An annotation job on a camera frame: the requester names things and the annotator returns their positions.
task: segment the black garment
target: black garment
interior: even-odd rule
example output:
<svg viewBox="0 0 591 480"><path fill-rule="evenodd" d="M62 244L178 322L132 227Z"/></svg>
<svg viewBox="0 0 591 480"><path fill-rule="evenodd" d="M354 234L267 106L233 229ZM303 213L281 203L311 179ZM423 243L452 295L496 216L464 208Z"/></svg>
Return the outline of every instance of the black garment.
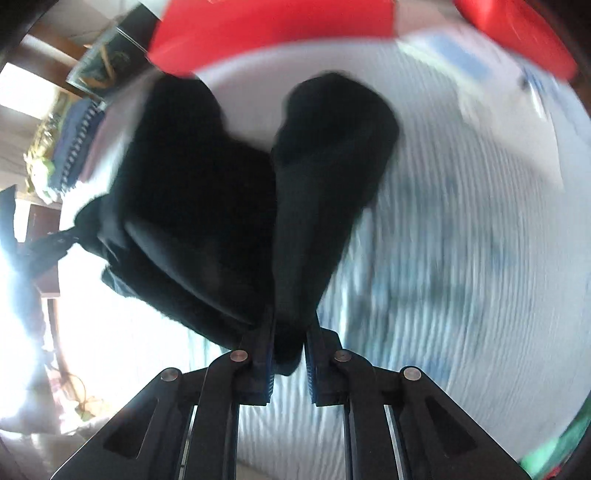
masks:
<svg viewBox="0 0 591 480"><path fill-rule="evenodd" d="M306 329L356 218L378 190L399 127L379 95L337 73L298 85L285 110L272 151L275 356L296 367Z"/></svg>
<svg viewBox="0 0 591 480"><path fill-rule="evenodd" d="M115 291L226 348L275 304L283 374L398 137L386 103L339 74L299 85L286 113L271 164L227 135L202 82L166 76L110 193L76 218Z"/></svg>
<svg viewBox="0 0 591 480"><path fill-rule="evenodd" d="M109 194L76 217L103 280L227 348L272 301L275 178L199 80L165 76Z"/></svg>

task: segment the wrinkled fabric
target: wrinkled fabric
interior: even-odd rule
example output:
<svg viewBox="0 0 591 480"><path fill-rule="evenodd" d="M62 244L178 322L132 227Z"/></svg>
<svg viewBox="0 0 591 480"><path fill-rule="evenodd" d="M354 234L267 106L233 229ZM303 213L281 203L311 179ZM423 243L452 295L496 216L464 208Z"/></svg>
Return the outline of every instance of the wrinkled fabric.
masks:
<svg viewBox="0 0 591 480"><path fill-rule="evenodd" d="M398 124L336 73L303 82L285 109L269 159L228 136L201 81L163 77L110 192L75 225L108 261L107 285L220 346L237 348L275 305L277 371L289 375Z"/></svg>

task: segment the red fabric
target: red fabric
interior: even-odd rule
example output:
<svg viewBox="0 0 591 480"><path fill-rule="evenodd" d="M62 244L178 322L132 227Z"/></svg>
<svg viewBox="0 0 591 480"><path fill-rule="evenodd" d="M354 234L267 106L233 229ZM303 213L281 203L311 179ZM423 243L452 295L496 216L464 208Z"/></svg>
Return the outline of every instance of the red fabric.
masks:
<svg viewBox="0 0 591 480"><path fill-rule="evenodd" d="M522 54L563 80L577 64L546 20L524 0L454 0L478 30L505 48Z"/></svg>
<svg viewBox="0 0 591 480"><path fill-rule="evenodd" d="M166 73L188 76L281 43L393 36L392 0L172 0L148 58Z"/></svg>

